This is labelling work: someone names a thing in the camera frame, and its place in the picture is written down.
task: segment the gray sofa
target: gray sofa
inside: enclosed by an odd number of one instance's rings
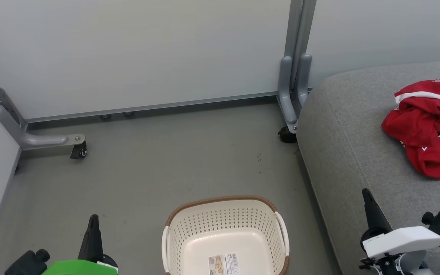
[[[422,225],[426,211],[440,210],[440,180],[414,170],[400,142],[381,129],[397,106],[395,92],[439,78],[440,61],[350,71],[325,79],[302,108],[298,144],[344,275],[363,273],[363,188],[393,228]],[[440,275],[440,249],[428,252],[426,262]]]

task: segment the floor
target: floor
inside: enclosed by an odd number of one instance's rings
[[[66,150],[24,155],[0,212],[0,274],[28,249],[48,263],[77,257],[91,214],[121,274],[163,274],[169,214],[195,200],[269,199],[290,234],[291,275],[340,274],[296,144],[281,143],[273,99],[33,125],[32,133],[86,135],[85,159]]]

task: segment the white basket handle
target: white basket handle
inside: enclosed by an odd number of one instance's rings
[[[169,247],[169,226],[164,228],[162,232],[162,265],[164,265],[164,271],[169,273],[169,251],[167,251]]]
[[[281,214],[278,213],[278,211],[274,212],[276,215],[276,221],[278,221],[278,225],[281,228],[281,237],[283,237],[283,242],[285,243],[285,256],[288,256],[290,254],[290,239],[288,238],[288,230],[286,230],[285,221],[283,220],[283,217],[281,217]]]

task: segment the laundry basket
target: laundry basket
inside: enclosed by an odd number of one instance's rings
[[[185,204],[162,233],[166,275],[284,275],[289,253],[283,218],[257,196]]]

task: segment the label sticker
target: label sticker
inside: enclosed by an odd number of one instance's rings
[[[237,253],[218,255],[208,258],[210,275],[240,275]]]

